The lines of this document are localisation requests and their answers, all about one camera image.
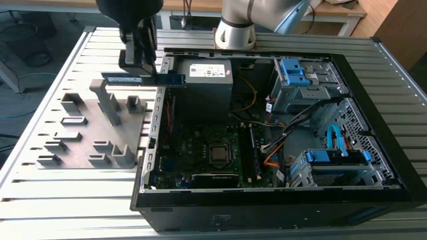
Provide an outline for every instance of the cable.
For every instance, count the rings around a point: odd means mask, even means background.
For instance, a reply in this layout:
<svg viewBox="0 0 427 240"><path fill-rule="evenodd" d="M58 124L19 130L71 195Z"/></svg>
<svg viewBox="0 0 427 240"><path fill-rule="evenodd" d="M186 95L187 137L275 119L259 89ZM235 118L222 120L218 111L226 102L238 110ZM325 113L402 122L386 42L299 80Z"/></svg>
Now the cable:
<svg viewBox="0 0 427 240"><path fill-rule="evenodd" d="M13 118L19 118L19 117L23 117L23 116L27 116L30 114L33 114L37 110L33 110L31 112L27 112L27 113L23 113L21 115L13 115L13 116L0 116L0 119L13 119Z"/></svg>
<svg viewBox="0 0 427 240"><path fill-rule="evenodd" d="M15 148L15 146L11 146L10 148L2 149L0 153L7 152L7 151L13 150L14 148Z"/></svg>
<svg viewBox="0 0 427 240"><path fill-rule="evenodd" d="M274 122L270 122L269 121L269 119L270 119L270 115L271 115L271 112L270 113L267 113L267 116L266 116L266 123L269 124L269 125L277 125ZM286 127L286 125L282 123L282 122L279 122L279 125L281 125L281 127Z"/></svg>
<svg viewBox="0 0 427 240"><path fill-rule="evenodd" d="M193 3L194 0L183 0L183 16L182 16L182 21L181 21L181 27L182 29L187 29L187 21L193 17Z"/></svg>
<svg viewBox="0 0 427 240"><path fill-rule="evenodd" d="M314 28L314 25L316 25L316 19L317 19L317 12L316 12L316 8L312 4L309 4L309 6L312 7L312 10L313 10L313 18L312 18L312 22L310 22L310 26L309 26L309 29L307 31L303 33L303 35L306 35Z"/></svg>
<svg viewBox="0 0 427 240"><path fill-rule="evenodd" d="M265 165L266 165L266 166L273 166L273 167L275 167L275 168L279 168L279 167L281 167L281 165L279 165L278 163L273 163L273 162L269 162L269 161L270 161L270 159L273 158L273 156L275 155L275 153L279 151L279 149L283 147L285 144L286 144L286 141L283 141L283 142L281 143L281 145L275 148L275 150L273 150L271 154L269 155L269 157L267 157L266 160L265 160Z"/></svg>
<svg viewBox="0 0 427 240"><path fill-rule="evenodd" d="M233 115L237 119L239 119L242 122L249 122L249 123L259 124L259 125L263 125L263 126L266 126L266 127L275 127L275 125L269 125L269 124L262 123L262 122L259 122L259 121L246 120L246 119L241 118L234 112L231 112L231 115Z"/></svg>
<svg viewBox="0 0 427 240"><path fill-rule="evenodd" d="M241 109L231 110L230 112L233 112L233 113L238 113L238 112L242 112L242 111L250 109L250 108L254 106L255 102L257 102L257 90L255 90L255 87L253 86L253 84L251 84L242 76L237 76L237 77L238 77L239 79L242 79L242 80L246 82L246 84L249 85L249 87L253 89L254 99L253 99L251 104L250 104L247 107L241 108Z"/></svg>
<svg viewBox="0 0 427 240"><path fill-rule="evenodd" d="M293 129L301 123L310 120L310 118L313 117L313 114L318 108L324 107L326 104L340 103L344 100L344 98L345 98L344 96L337 96L337 97L332 97L330 99L321 100L316 104L313 104L310 107L307 107L303 111L301 111L294 116L294 118L291 119L291 121L289 122L286 127L283 128L282 136L275 141L273 141L270 144L265 145L262 147L262 150L266 151L266 150L271 149L277 144L279 144L282 141L285 141L287 139L289 135L291 134Z"/></svg>
<svg viewBox="0 0 427 240"><path fill-rule="evenodd" d="M25 76L19 76L18 75L18 73L17 73L17 71L7 65L7 63L3 61L3 64L6 65L6 67L13 71L13 73L15 74L15 77L17 77L17 80L18 80L18 91L19 91L19 94L22 95L22 96L26 96L27 95L27 92L23 92L22 91L22 81L21 81L21 79L23 79L23 78L27 78L27 77L30 77L30 76L34 76L34 75L53 75L53 76L58 76L58 74L55 74L55 73L51 73L51 72L35 72L35 73L30 73L30 74L27 74L27 75L25 75Z"/></svg>
<svg viewBox="0 0 427 240"><path fill-rule="evenodd" d="M30 73L30 74L27 74L25 76L21 76L19 79L27 78L27 77L34 76L34 75L53 75L55 77L58 76L58 74L51 73L51 72L35 72L35 73Z"/></svg>
<svg viewBox="0 0 427 240"><path fill-rule="evenodd" d="M10 148L10 147L15 147L15 144L11 144L11 145L7 145L7 146L2 146L2 147L0 147L0 151L2 151L3 149Z"/></svg>
<svg viewBox="0 0 427 240"><path fill-rule="evenodd" d="M17 74L17 71L6 64L6 62L3 62L3 64L13 71L13 73L15 74L15 77L17 77L17 80L18 80L19 95L26 96L27 92L26 93L22 92L22 81L21 81L19 75Z"/></svg>

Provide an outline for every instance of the wooden desk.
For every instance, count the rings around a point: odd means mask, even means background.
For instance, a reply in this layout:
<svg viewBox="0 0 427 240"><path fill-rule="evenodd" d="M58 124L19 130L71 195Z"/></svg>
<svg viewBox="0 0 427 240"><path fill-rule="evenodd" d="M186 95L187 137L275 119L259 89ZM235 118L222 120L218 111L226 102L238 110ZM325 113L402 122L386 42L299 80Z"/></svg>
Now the wooden desk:
<svg viewBox="0 0 427 240"><path fill-rule="evenodd" d="M45 11L67 13L99 13L97 0L0 0L0 9L19 11ZM222 0L193 0L191 14L199 17L221 17L223 9ZM183 15L183 0L165 0L162 16L163 29L171 29L171 16ZM344 8L341 4L324 2L316 8L316 21L344 23L340 36L350 36L368 12L361 5L354 9Z"/></svg>

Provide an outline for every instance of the aluminum slotted table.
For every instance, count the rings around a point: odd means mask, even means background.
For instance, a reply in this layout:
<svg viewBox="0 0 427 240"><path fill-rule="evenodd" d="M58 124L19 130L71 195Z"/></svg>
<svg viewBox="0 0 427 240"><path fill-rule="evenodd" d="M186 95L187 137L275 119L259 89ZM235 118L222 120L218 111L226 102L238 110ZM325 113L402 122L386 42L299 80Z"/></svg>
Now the aluminum slotted table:
<svg viewBox="0 0 427 240"><path fill-rule="evenodd" d="M397 63L384 44L370 38L258 34L266 51L320 52L346 55L368 93L427 183L427 97ZM163 49L214 46L210 31L161 30L158 67ZM39 170L38 149L55 131L49 119L61 114L65 93L91 96L89 87L102 72L123 72L118 66L125 45L118 28L89 27L58 74L0 171L0 235L5 239L286 239L313 236L332 239L427 239L427 205L394 212L354 227L283 230L157 233L138 212L130 210L137 168ZM154 108L155 88L110 86L121 99L139 95ZM142 133L150 129L146 113ZM147 144L142 137L141 145Z"/></svg>

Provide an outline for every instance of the desk leg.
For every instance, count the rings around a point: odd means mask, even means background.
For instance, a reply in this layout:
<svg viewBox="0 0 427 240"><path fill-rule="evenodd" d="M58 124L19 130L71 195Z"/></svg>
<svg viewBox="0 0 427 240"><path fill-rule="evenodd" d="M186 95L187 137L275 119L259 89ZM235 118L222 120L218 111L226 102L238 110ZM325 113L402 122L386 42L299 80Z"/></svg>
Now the desk leg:
<svg viewBox="0 0 427 240"><path fill-rule="evenodd" d="M162 29L171 30L171 16L173 12L169 10L161 11L161 18L162 18Z"/></svg>
<svg viewBox="0 0 427 240"><path fill-rule="evenodd" d="M361 20L361 17L350 17L349 21L345 22L345 25L342 26L338 36L350 37L358 26L360 20Z"/></svg>
<svg viewBox="0 0 427 240"><path fill-rule="evenodd" d="M7 65L0 61L0 78L7 83L7 85L13 88L14 92L23 93L26 88L19 86L19 79L17 78L14 72L10 70Z"/></svg>

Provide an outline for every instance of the floor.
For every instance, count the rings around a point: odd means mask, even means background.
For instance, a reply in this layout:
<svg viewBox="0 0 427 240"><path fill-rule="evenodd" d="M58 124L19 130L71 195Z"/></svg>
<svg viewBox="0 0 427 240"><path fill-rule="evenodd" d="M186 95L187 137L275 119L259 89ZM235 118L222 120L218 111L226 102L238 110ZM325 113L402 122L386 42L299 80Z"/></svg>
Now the floor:
<svg viewBox="0 0 427 240"><path fill-rule="evenodd" d="M53 74L57 74L61 71L86 26L118 26L111 19L102 14L95 13L79 13L77 15L77 21L74 22L69 21L66 13L51 13L51 18L55 22L58 33L46 40L46 45L53 56L50 64L41 67L26 66L23 61L10 50L9 46L0 42L0 60L17 72L18 76L25 76L31 73L51 73L33 75L21 79L21 84L27 87L26 95L14 93L0 80L0 134L21 136L23 133L33 114L13 118L9 117L31 113L38 108L55 79ZM210 30L218 23L218 18L206 18L205 20L197 19L191 27L195 30ZM15 22L11 16L9 14L0 14L0 29L5 29L14 24ZM171 26L173 29L181 29L181 20L178 17L173 18ZM262 27L258 27L257 31L269 32L269 30ZM424 57L412 69L410 74L422 84L424 88L427 89L427 56ZM15 143L17 139L0 137L0 167L13 150L11 148L3 147L14 145Z"/></svg>

